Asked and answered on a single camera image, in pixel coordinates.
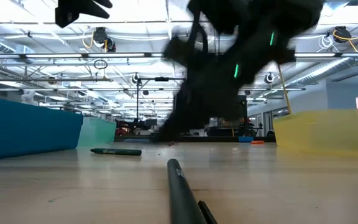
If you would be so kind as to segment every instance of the blue object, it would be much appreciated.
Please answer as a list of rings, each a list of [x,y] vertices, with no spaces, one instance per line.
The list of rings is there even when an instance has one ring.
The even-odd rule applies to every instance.
[[[239,137],[239,142],[252,142],[253,140],[254,137],[251,136]]]
[[[74,149],[83,116],[0,100],[0,159]]]
[[[131,143],[149,143],[150,140],[148,140],[148,139],[124,139],[124,142],[131,142]]]

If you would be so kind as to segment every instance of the white ceiling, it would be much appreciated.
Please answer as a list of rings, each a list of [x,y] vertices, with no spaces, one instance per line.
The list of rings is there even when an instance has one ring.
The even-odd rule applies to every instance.
[[[57,6],[57,0],[23,0],[21,3],[24,9],[16,4],[14,0],[0,0],[0,39],[5,40],[8,44],[22,44],[26,45],[36,53],[74,53],[85,52],[82,42],[83,34],[89,35],[95,27],[104,26],[107,28],[108,34],[114,39],[117,47],[117,52],[162,52],[164,46],[169,41],[169,33],[186,35],[191,27],[192,16],[185,8],[187,1],[172,0],[168,4],[168,11],[170,22],[167,17],[167,8],[165,0],[114,0],[113,8],[107,9],[111,17],[109,19],[100,19],[97,17],[81,15],[80,18],[68,27],[61,29],[56,26],[54,22],[54,8]],[[324,8],[318,26],[314,29],[305,32],[303,35],[292,40],[290,46],[296,48],[297,52],[316,52],[321,49],[319,41],[320,35],[332,31],[336,26],[346,26],[351,30],[352,35],[358,36],[358,6],[348,6],[338,9],[335,12]],[[233,43],[233,37],[214,35],[213,28],[208,23],[203,23],[206,29],[209,40],[209,50],[220,50],[221,52],[227,50]],[[21,37],[14,38],[17,35],[27,35],[28,31],[38,37],[29,38]],[[53,34],[57,34],[59,38],[63,39],[65,44],[58,39],[53,39]],[[90,43],[91,39],[86,38],[86,43]],[[351,46],[346,44],[334,44],[339,51],[349,49]],[[100,52],[101,49],[93,46],[87,49],[89,52]],[[142,77],[182,77],[185,69],[177,64],[173,66],[171,62],[164,62],[155,60],[153,58],[131,58],[131,65],[123,65],[126,63],[126,58],[114,59],[111,63],[116,63],[118,69],[129,80],[135,73]],[[284,77],[286,74],[307,68],[315,63],[298,62],[284,65],[282,70]],[[91,72],[95,74],[97,70],[90,65]],[[112,78],[112,83],[82,83],[84,86],[92,88],[116,88],[117,86],[129,86],[122,80],[122,78],[110,65],[104,73]],[[30,71],[34,71],[38,67],[29,67]],[[8,67],[12,71],[23,73],[24,68]],[[268,72],[278,74],[277,66],[275,64],[267,65],[260,75],[257,75],[254,86],[264,86],[264,76]],[[46,67],[41,72],[36,72],[34,77],[50,76],[63,74],[65,78],[89,78],[89,72],[84,66],[80,67]],[[177,82],[155,83],[150,82],[147,86],[165,86],[177,87]],[[129,96],[122,92],[102,92],[108,99],[128,99]],[[156,92],[148,97],[172,97],[173,92]]]

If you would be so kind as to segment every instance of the ceiling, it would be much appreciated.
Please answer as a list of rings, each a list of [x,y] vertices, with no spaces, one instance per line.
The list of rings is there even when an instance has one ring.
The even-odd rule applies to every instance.
[[[187,1],[172,0],[168,2],[168,7],[164,0],[115,0],[112,1],[113,8],[107,9],[111,15],[109,19],[100,19],[92,16],[81,15],[80,18],[68,27],[61,29],[54,24],[54,9],[57,0],[0,0],[0,41],[8,46],[24,45],[32,49],[37,54],[55,53],[100,53],[103,49],[95,46],[86,48],[91,43],[90,35],[95,27],[105,27],[108,35],[115,42],[117,52],[136,53],[136,52],[155,52],[163,51],[164,46],[173,35],[183,38],[191,27],[192,15],[186,11]],[[210,51],[226,51],[233,43],[234,37],[230,35],[217,36],[213,27],[207,23],[205,18],[201,18],[202,26],[207,32]],[[353,37],[358,37],[358,6],[340,7],[335,11],[329,7],[324,7],[319,24],[295,37],[290,46],[297,52],[345,52],[351,50],[350,43],[330,44],[329,39],[323,40],[323,35],[327,31],[333,31],[336,26],[346,26]],[[45,82],[22,83],[26,86],[40,86],[42,88],[135,88],[131,82],[134,74],[142,78],[153,77],[172,77],[184,78],[185,69],[180,65],[167,62],[162,58],[108,58],[105,59],[108,67],[104,70],[94,68],[94,60],[78,60],[69,58],[56,58],[55,60],[35,59],[30,64],[17,63],[13,60],[0,60],[0,67],[5,69],[5,73],[0,71],[0,77],[24,77],[31,74],[31,78],[95,78],[106,77],[111,82],[58,82],[51,85]],[[317,65],[318,61],[297,62],[281,67],[285,80],[290,80],[298,73]],[[358,70],[358,64],[351,69]],[[272,85],[264,82],[266,74],[273,73],[278,76],[278,68],[274,63],[267,65],[260,74],[257,75],[253,86],[249,88],[273,87],[279,84],[278,80]],[[165,116],[172,107],[170,103],[151,103],[146,98],[172,98],[174,92],[180,85],[179,80],[169,82],[149,81],[143,88],[171,88],[169,91],[150,91],[149,95],[140,93],[140,98],[145,98],[142,103],[143,111],[151,114],[162,114]],[[12,87],[0,85],[0,88]],[[251,97],[258,97],[262,92],[253,91]],[[113,114],[133,116],[133,106],[135,106],[135,90],[129,91],[100,91],[97,96],[78,96],[78,93],[67,92],[54,93],[58,96],[65,95],[66,98],[74,101],[98,102],[100,98],[118,105],[99,106],[101,110],[112,109]]]

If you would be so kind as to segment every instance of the blurred black object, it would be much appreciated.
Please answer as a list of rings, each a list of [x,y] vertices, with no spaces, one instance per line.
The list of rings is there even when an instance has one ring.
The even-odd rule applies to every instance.
[[[110,15],[95,2],[109,9],[112,8],[110,0],[58,0],[58,7],[55,9],[55,23],[64,28],[76,21],[80,14],[108,19]]]
[[[194,15],[188,40],[173,38],[164,51],[166,58],[187,68],[187,79],[154,141],[174,140],[180,131],[202,128],[212,117],[239,118],[239,89],[253,83],[270,61],[295,61],[289,41],[318,23],[323,0],[190,0],[188,9]],[[223,54],[208,52],[201,12],[219,34],[233,34],[238,27],[235,43]],[[202,50],[195,48],[198,34]]]

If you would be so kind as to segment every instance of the yellow container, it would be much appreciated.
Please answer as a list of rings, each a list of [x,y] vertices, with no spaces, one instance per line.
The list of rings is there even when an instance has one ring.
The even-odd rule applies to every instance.
[[[303,111],[273,125],[279,150],[358,154],[358,110]]]

